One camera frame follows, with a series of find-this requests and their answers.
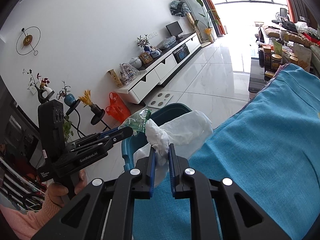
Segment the pink sleeve left forearm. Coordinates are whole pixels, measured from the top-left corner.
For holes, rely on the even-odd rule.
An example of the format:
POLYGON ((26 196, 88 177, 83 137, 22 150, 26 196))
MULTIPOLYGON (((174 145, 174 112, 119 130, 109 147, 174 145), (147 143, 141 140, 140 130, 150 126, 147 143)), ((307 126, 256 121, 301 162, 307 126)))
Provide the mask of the pink sleeve left forearm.
POLYGON ((1 212, 18 239, 31 239, 60 210, 61 207, 53 203, 48 194, 40 211, 28 211, 26 215, 1 205, 1 212))

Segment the person left hand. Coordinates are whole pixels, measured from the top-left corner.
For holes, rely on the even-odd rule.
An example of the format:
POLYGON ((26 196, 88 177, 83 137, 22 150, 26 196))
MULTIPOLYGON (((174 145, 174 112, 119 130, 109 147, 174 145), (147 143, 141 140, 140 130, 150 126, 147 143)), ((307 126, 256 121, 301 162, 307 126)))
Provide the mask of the person left hand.
MULTIPOLYGON (((85 169, 79 172, 80 181, 75 186, 74 193, 78 194, 87 185, 87 177, 85 169)), ((48 187, 41 212, 51 219, 63 207, 63 197, 67 197, 68 189, 58 183, 51 183, 48 187)))

